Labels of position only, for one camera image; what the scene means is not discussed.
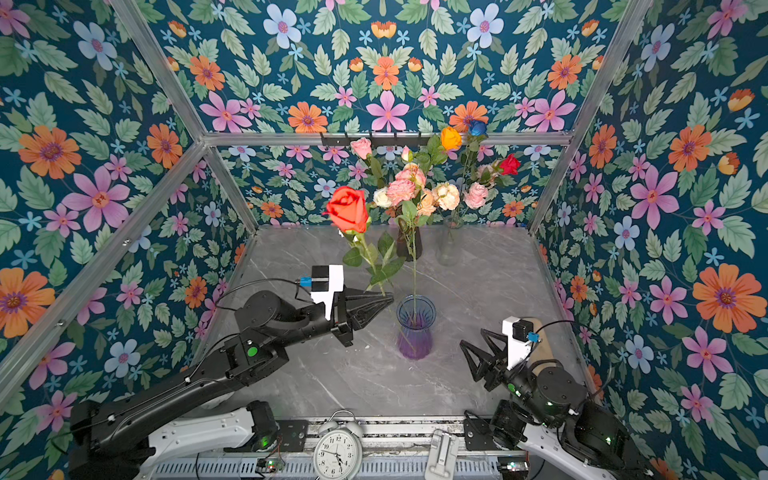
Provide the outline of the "pink rose stem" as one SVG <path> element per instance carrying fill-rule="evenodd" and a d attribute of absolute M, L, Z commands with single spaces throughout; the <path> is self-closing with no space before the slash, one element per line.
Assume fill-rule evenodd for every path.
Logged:
<path fill-rule="evenodd" d="M 370 171 L 370 178 L 373 179 L 375 190 L 386 187 L 382 164 L 379 158 L 373 152 L 373 145 L 369 138 L 361 138 L 350 143 L 352 151 L 357 155 L 360 161 Z"/>

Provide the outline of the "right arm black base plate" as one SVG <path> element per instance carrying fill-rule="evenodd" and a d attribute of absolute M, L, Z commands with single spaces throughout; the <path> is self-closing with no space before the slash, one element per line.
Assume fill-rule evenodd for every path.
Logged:
<path fill-rule="evenodd" d="M 470 452 L 494 451 L 494 441 L 489 422 L 480 417 L 466 416 L 463 420 L 465 449 Z"/>

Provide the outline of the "cream double-bloom flower stem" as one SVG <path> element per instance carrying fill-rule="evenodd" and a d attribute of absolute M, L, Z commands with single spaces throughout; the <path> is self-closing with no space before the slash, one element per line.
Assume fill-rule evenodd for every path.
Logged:
<path fill-rule="evenodd" d="M 432 216 L 442 215 L 450 219 L 461 202 L 461 194 L 456 185 L 442 182 L 431 189 Z"/>

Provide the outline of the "clear glass cup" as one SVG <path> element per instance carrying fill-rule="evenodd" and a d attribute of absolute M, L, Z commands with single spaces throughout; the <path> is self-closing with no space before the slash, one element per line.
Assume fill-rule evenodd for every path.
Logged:
<path fill-rule="evenodd" d="M 456 265 L 462 252 L 463 221 L 460 216 L 451 216 L 444 222 L 444 231 L 439 238 L 437 260 L 443 266 Z"/>

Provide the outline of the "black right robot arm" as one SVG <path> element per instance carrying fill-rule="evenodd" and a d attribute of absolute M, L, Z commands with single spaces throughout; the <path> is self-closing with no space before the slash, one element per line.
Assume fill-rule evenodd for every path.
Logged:
<path fill-rule="evenodd" d="M 468 450 L 524 450 L 574 479 L 660 478 L 622 421 L 561 361 L 532 358 L 540 333 L 522 319 L 505 323 L 501 333 L 482 330 L 486 349 L 460 342 L 472 379 L 507 394 L 489 418 L 466 412 Z"/>

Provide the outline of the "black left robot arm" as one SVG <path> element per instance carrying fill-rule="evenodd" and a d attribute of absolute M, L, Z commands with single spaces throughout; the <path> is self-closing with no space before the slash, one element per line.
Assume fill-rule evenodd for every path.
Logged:
<path fill-rule="evenodd" d="M 273 374 L 289 358 L 287 348 L 333 334 L 351 346 L 364 329 L 393 302 L 389 292 L 343 288 L 329 305 L 297 308 L 264 290 L 253 294 L 235 313 L 239 332 L 215 342 L 189 370 L 120 401 L 84 401 L 72 410 L 69 475 L 92 479 L 101 473 L 130 479 L 142 461 L 156 453 L 149 437 L 204 403 Z"/>

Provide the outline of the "yellow rose stem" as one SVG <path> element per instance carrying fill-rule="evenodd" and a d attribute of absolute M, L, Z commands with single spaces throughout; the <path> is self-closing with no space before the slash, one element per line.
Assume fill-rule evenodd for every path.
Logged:
<path fill-rule="evenodd" d="M 425 146 L 415 154 L 420 169 L 429 173 L 435 166 L 444 164 L 451 151 L 456 152 L 463 144 L 462 135 L 453 127 L 445 127 L 439 134 L 431 136 Z"/>

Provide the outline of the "pink double carnation stem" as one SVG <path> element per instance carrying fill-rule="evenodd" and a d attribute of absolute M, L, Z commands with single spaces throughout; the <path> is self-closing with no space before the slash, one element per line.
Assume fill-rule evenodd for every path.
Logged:
<path fill-rule="evenodd" d="M 451 214 L 452 225 L 462 226 L 463 218 L 469 210 L 478 210 L 488 202 L 490 190 L 495 187 L 496 180 L 502 173 L 500 164 L 500 161 L 488 164 L 474 162 L 464 169 L 459 184 L 459 206 Z"/>

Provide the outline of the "dark pink ribbed glass vase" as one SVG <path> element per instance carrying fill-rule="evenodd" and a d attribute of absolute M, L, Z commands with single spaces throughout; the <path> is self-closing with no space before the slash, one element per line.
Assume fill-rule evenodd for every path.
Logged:
<path fill-rule="evenodd" d="M 398 215 L 396 223 L 398 227 L 396 240 L 397 255 L 404 258 L 405 262 L 418 260 L 423 253 L 423 244 L 417 219 Z"/>

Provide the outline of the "pink cream peony spray stem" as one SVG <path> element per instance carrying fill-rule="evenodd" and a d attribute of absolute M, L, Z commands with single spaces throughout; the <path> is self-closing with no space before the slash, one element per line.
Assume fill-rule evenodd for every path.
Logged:
<path fill-rule="evenodd" d="M 396 217 L 416 218 L 419 227 L 424 226 L 432 216 L 432 195 L 427 188 L 427 175 L 412 160 L 413 152 L 405 148 L 408 162 L 389 184 L 388 194 L 393 201 L 392 208 Z M 413 291 L 417 295 L 416 268 L 413 268 Z"/>

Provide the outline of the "red rose stem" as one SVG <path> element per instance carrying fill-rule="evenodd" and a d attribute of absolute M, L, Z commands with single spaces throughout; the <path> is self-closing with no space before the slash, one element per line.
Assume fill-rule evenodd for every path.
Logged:
<path fill-rule="evenodd" d="M 477 168 L 475 181 L 485 188 L 504 185 L 511 177 L 519 173 L 521 162 L 514 154 L 509 154 L 502 160 L 495 160 L 490 164 Z"/>
<path fill-rule="evenodd" d="M 370 244 L 376 245 L 379 239 L 368 241 L 366 237 L 371 218 L 365 193 L 347 186 L 338 188 L 326 205 L 325 215 L 348 244 L 342 258 L 343 265 L 365 267 L 367 271 L 365 248 Z"/>

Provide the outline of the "white rose stem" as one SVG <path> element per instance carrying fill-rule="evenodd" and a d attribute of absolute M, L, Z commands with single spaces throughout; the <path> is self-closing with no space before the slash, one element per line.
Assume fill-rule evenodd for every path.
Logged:
<path fill-rule="evenodd" d="M 377 292 L 389 292 L 386 286 L 392 286 L 392 279 L 407 263 L 397 255 L 396 240 L 388 231 L 384 232 L 376 245 L 370 244 L 365 248 L 370 274 L 368 289 Z"/>
<path fill-rule="evenodd" d="M 388 188 L 377 189 L 373 195 L 374 204 L 382 209 L 389 209 L 393 206 L 393 201 L 388 194 Z"/>

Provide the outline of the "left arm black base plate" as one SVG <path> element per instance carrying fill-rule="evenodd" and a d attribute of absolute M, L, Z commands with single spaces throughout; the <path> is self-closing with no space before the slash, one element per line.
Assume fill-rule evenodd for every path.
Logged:
<path fill-rule="evenodd" d="M 307 420 L 278 420 L 255 437 L 258 451 L 302 452 L 308 438 Z"/>

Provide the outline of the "purple ribbed glass vase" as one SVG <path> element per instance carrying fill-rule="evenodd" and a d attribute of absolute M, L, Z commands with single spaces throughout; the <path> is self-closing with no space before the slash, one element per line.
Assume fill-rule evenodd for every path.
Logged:
<path fill-rule="evenodd" d="M 405 297 L 397 308 L 397 347 L 407 359 L 420 360 L 433 348 L 432 327 L 437 319 L 434 303 L 423 295 Z"/>

